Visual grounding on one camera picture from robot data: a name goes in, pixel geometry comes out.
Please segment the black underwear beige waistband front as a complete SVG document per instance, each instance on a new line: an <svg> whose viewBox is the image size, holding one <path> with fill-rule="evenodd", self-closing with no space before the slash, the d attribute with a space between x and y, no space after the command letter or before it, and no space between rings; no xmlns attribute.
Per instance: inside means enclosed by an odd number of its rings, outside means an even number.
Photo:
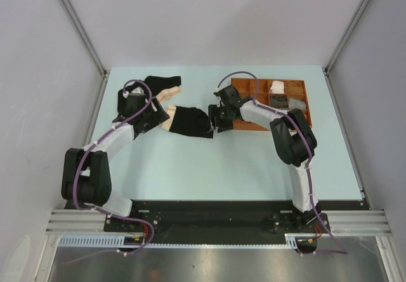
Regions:
<svg viewBox="0 0 406 282"><path fill-rule="evenodd" d="M169 119L163 122L163 130L188 137L214 137L209 116L201 109L169 105L166 113Z"/></svg>

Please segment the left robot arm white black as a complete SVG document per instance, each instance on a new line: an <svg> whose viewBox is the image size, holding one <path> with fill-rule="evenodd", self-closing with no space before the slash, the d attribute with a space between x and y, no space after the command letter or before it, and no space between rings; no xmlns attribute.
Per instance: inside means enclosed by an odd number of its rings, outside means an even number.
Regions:
<svg viewBox="0 0 406 282"><path fill-rule="evenodd" d="M135 230L140 215L132 210L133 202L112 188L109 162L139 135L169 119L160 102L146 94L132 93L119 100L118 115L98 140L65 153L62 198L118 215L118 223L127 231Z"/></svg>

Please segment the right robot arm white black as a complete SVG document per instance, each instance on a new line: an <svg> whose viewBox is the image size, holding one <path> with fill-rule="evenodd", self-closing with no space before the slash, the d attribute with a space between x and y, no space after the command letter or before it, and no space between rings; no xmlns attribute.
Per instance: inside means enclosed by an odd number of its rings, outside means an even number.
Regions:
<svg viewBox="0 0 406 282"><path fill-rule="evenodd" d="M289 168L293 191L292 203L299 211L292 218L293 226L307 232L315 225L318 199L311 179L311 161L317 139L299 109L284 111L262 104L251 97L242 98L229 85L214 92L219 103L209 106L209 119L217 132L234 129L235 121L254 123L272 134L276 153Z"/></svg>

